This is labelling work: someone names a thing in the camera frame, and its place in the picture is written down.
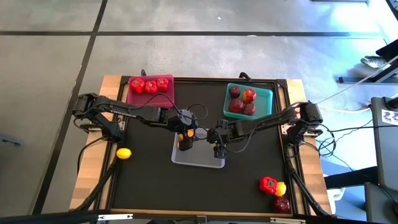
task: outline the table leg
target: table leg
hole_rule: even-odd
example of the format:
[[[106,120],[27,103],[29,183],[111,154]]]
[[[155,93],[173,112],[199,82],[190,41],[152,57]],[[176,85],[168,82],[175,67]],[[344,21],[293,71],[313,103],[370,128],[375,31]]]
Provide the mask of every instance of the table leg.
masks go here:
[[[327,189],[363,185],[366,182],[378,184],[376,166],[325,177]]]

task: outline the red fruit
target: red fruit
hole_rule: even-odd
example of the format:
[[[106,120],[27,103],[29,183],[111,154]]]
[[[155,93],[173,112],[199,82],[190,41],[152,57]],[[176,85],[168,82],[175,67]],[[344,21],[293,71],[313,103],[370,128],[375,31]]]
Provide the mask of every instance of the red fruit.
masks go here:
[[[233,99],[229,103],[229,112],[240,113],[243,110],[244,103],[240,99]]]
[[[232,99],[238,98],[241,95],[241,89],[237,86],[232,86],[229,88],[229,95]]]
[[[254,103],[248,103],[243,110],[245,115],[252,116],[256,112],[256,105]]]
[[[276,197],[274,201],[274,209],[282,213],[290,213],[289,200],[283,197]]]
[[[247,88],[243,91],[243,103],[251,103],[256,97],[257,93],[252,88]]]

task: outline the black line on floor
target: black line on floor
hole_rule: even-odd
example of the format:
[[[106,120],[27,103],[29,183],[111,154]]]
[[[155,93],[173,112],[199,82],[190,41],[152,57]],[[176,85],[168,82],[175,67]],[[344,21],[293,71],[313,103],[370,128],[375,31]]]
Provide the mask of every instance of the black line on floor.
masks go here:
[[[80,67],[79,74],[76,78],[75,86],[72,89],[72,93],[70,95],[69,102],[67,104],[67,109],[63,115],[61,125],[58,129],[58,132],[57,132],[57,135],[55,138],[55,142],[54,142],[52,150],[51,150],[50,161],[47,166],[47,170],[44,174],[42,185],[40,187],[39,194],[37,195],[36,203],[33,207],[33,211],[32,211],[33,215],[42,213],[45,199],[49,192],[52,177],[54,175],[55,168],[57,167],[58,159],[61,154],[63,142],[65,140],[65,136],[67,135],[70,119],[72,117],[72,108],[76,102],[77,96],[80,91],[81,84],[83,83],[83,78],[85,76],[87,65],[88,65],[88,62],[90,61],[90,56],[93,51],[93,47],[94,47],[94,43],[95,43],[95,39],[96,39],[96,33],[98,32],[98,29],[100,28],[101,20],[103,18],[103,14],[104,14],[104,11],[106,8],[106,3],[108,3],[108,0],[103,0],[101,3],[101,7],[99,9],[98,16],[97,16],[97,19],[94,24],[92,35],[88,41],[86,52],[83,56],[83,61],[81,62],[81,67]]]
[[[99,31],[100,36],[381,37],[378,32]]]
[[[23,36],[84,36],[91,35],[92,31],[0,31],[0,35],[23,35]]]

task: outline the white cable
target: white cable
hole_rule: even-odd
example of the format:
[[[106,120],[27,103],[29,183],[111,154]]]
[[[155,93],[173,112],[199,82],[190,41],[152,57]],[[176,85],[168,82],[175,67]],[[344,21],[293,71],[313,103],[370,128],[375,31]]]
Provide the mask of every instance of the white cable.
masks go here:
[[[325,99],[319,101],[319,102],[316,103],[316,104],[319,104],[319,103],[322,103],[322,102],[324,102],[324,101],[326,101],[326,100],[329,100],[330,98],[332,98],[332,97],[334,97],[334,96],[336,96],[336,95],[339,95],[340,93],[342,93],[342,92],[344,92],[344,91],[346,91],[346,90],[348,90],[348,89],[350,89],[350,88],[352,88],[352,87],[354,87],[354,86],[356,86],[356,85],[361,84],[362,82],[364,82],[364,81],[367,80],[368,78],[377,75],[379,72],[381,72],[381,71],[384,70],[384,67],[385,67],[385,66],[387,66],[387,65],[389,66],[390,63],[391,63],[392,61],[394,61],[395,59],[397,59],[397,58],[398,58],[398,55],[395,56],[393,59],[391,59],[389,62],[387,62],[385,65],[383,65],[381,68],[377,69],[373,74],[366,76],[365,78],[363,78],[363,79],[360,80],[359,82],[357,82],[357,83],[355,83],[355,84],[353,84],[353,85],[351,85],[351,86],[345,88],[344,90],[341,90],[341,91],[339,91],[339,92],[337,92],[337,93],[335,93],[335,94],[329,96],[328,98],[325,98]]]
[[[390,96],[390,98],[395,98],[396,96],[398,96],[398,93]],[[324,110],[334,111],[334,112],[341,112],[341,113],[362,113],[362,112],[370,110],[370,108],[365,108],[365,109],[361,109],[361,110],[357,110],[357,111],[349,111],[349,110],[338,110],[338,109],[324,108],[322,106],[318,106],[318,107],[321,108],[321,109],[324,109]]]

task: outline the red bell pepper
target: red bell pepper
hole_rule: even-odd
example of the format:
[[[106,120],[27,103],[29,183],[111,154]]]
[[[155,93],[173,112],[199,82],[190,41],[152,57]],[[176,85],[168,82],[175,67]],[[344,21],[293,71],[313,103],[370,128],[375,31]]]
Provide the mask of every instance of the red bell pepper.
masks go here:
[[[166,92],[169,89],[169,80],[166,78],[159,78],[156,84],[158,91]]]
[[[136,93],[143,93],[144,92],[144,87],[145,87],[145,82],[142,79],[140,79],[140,78],[136,78],[135,80],[133,80],[130,83],[130,87]]]
[[[157,92],[156,82],[149,81],[146,83],[145,91],[149,94],[155,94]]]
[[[260,180],[260,190],[266,194],[275,194],[278,187],[278,181],[271,177],[263,177]]]
[[[289,213],[290,212],[289,200],[283,197],[276,197],[274,200],[274,209],[282,213]]]

